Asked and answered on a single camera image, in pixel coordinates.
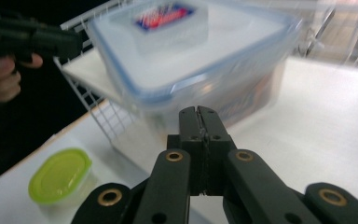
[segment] blue-rimmed lid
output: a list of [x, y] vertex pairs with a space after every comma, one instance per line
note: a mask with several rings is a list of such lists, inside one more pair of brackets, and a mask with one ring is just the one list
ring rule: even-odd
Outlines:
[[219, 66], [252, 57], [298, 26], [290, 16], [230, 1], [147, 1], [93, 20], [91, 38], [115, 82], [151, 104], [169, 101]]

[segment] black cloth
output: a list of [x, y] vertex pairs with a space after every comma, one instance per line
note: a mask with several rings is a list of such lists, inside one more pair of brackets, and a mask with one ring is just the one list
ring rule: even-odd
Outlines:
[[[105, 0], [0, 0], [0, 8], [60, 25]], [[0, 175], [86, 113], [52, 59], [39, 69], [18, 67], [21, 93], [0, 105]]]

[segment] table surface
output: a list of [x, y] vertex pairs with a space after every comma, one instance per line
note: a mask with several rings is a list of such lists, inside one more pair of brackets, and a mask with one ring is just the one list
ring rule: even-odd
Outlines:
[[[78, 205], [47, 210], [28, 196], [34, 172], [66, 147], [87, 151], [97, 185], [133, 187], [147, 178], [164, 144], [152, 133], [131, 135], [131, 128], [147, 130], [141, 121], [132, 126], [118, 150], [89, 114], [57, 133], [0, 177], [0, 223], [70, 223]], [[304, 192], [308, 184], [328, 182], [358, 198], [358, 69], [289, 58], [277, 101], [228, 132], [237, 147], [259, 154], [292, 189]], [[192, 197], [190, 223], [227, 223], [221, 201]]]

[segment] white wire basket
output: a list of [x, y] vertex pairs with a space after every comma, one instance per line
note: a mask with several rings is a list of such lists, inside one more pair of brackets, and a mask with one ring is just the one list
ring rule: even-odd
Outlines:
[[[62, 29], [75, 30], [84, 39], [83, 52], [93, 49], [87, 35], [87, 23], [110, 10], [132, 4], [133, 1], [112, 0], [64, 23]], [[320, 1], [248, 1], [263, 7], [292, 14], [302, 20], [300, 38], [292, 56], [358, 67], [358, 5], [339, 5]], [[62, 68], [70, 59], [56, 64]], [[113, 147], [119, 147], [117, 137], [128, 131], [137, 116], [81, 80], [67, 76], [77, 96], [95, 118]]]

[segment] label sticker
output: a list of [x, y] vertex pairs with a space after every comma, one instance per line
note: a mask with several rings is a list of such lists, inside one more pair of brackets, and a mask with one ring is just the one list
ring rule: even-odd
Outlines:
[[136, 20], [136, 24], [146, 31], [156, 30], [174, 21], [191, 15], [194, 9], [176, 3], [157, 7]]

